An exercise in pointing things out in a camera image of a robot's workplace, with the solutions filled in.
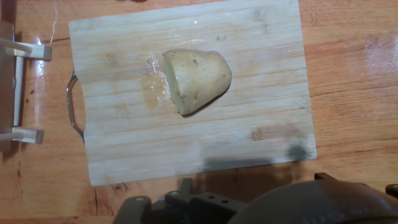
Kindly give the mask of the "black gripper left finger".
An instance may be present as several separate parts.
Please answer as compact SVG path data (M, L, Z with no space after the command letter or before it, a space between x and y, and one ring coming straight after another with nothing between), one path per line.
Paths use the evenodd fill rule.
M243 202L211 192L195 195L193 180L184 178L178 190L166 193L156 202L144 196L126 199L113 223L228 223L245 206Z

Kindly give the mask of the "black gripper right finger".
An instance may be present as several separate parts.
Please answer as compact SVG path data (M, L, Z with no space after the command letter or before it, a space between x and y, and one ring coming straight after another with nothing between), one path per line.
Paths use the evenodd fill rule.
M315 180L336 180L336 178L334 178L334 177L332 177L332 176L330 176L330 175L328 175L328 174L326 174L324 172L315 173L314 174L314 179ZM394 197L394 198L397 198L398 197L397 184L389 184L389 185L385 186L385 193L390 195L390 196L392 196L392 197Z

